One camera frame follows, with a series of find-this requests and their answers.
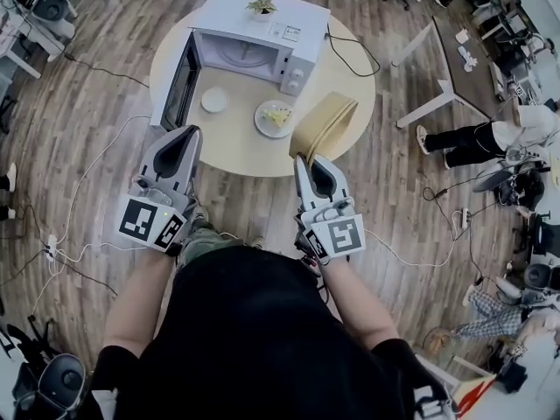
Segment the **small potted plant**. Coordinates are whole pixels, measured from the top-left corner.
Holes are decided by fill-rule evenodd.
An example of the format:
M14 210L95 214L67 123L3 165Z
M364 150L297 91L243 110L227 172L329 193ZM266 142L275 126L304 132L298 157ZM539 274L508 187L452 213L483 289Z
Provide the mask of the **small potted plant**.
M253 12L253 19L259 22L266 22L272 17L277 7L272 0L255 0L247 5L247 9Z

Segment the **plate with food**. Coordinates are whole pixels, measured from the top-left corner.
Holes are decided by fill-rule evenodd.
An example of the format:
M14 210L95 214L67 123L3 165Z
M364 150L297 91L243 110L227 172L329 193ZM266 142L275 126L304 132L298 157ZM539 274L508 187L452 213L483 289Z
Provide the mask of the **plate with food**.
M255 126L266 137L284 138L294 129L290 123L291 106L287 102L270 100L255 112Z

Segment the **wooden floor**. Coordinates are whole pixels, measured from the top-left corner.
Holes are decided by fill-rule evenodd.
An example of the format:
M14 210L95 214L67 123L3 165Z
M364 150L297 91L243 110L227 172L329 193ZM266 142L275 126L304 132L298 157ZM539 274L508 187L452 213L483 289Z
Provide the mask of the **wooden floor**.
M461 1L449 12L433 0L414 2L409 12L397 0L307 0L331 9L381 62L377 74L374 114L359 142L337 165L346 173L366 227L389 242L405 260L441 263L451 246L449 228L433 202L422 198L471 178L481 167L446 171L440 155L424 156L418 149L415 124L397 129L395 121L438 93L441 76L435 42L424 44L400 67L389 62L430 20L432 14L468 20ZM172 26L204 0L72 0L80 13L76 37L67 50L78 60L129 74L149 83L151 60ZM42 72L34 80L17 72L13 96L18 99L10 118L11 132L0 139L0 163L18 167L15 195L3 195L10 204L35 207L43 241L50 233L60 238L67 227L70 199L78 180L123 123L135 115L149 115L149 92L133 81L89 70L58 59L46 63L39 49L32 64ZM439 132L480 123L458 103L426 116L422 123ZM142 150L150 142L147 120L130 122L115 145L93 167L81 184L73 207L67 239L59 246L76 257L88 243L114 242L116 197L126 191ZM198 191L217 228L242 238L264 235L268 248L293 253L298 204L293 178L248 178L201 166ZM475 211L494 202L472 193L469 185L451 190L441 199L444 212L469 207ZM473 221L472 253L489 275L504 269L513 250L511 227L518 223L511 210L492 206ZM43 246L32 217L27 235L18 241L1 240L0 281L21 269ZM21 222L6 221L3 237L19 233ZM76 264L80 272L110 284L118 292L133 270L137 253L111 248L93 249ZM461 299L477 276L469 259L468 235L455 244L450 261L440 268L410 267L400 263L373 236L367 250L353 258L353 266L395 316L401 335L421 343L434 326L453 327L466 318ZM50 277L44 254L23 273L0 288L6 305L5 321L28 329L41 289ZM54 337L60 347L79 355L91 367L102 343L104 319L113 295L104 286L71 270L57 276L45 290L35 315L39 322L56 320ZM466 357L480 348L467 347Z

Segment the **microwave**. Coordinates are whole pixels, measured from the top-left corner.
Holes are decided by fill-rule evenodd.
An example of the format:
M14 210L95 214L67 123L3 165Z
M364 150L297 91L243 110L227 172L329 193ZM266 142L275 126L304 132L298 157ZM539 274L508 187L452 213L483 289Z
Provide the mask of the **microwave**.
M197 78L216 67L272 81L298 96L325 44L330 11L301 0L272 0L276 11L263 20L247 9L255 0L206 0L182 33L183 52L175 74L154 101L150 125L184 126Z

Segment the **green pants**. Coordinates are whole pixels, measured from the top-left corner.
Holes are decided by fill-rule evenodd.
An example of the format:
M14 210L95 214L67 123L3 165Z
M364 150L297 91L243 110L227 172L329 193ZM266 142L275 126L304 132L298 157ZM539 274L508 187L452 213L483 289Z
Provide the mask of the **green pants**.
M242 244L243 240L222 238L209 222L195 220L178 256L178 269L213 250L241 246Z

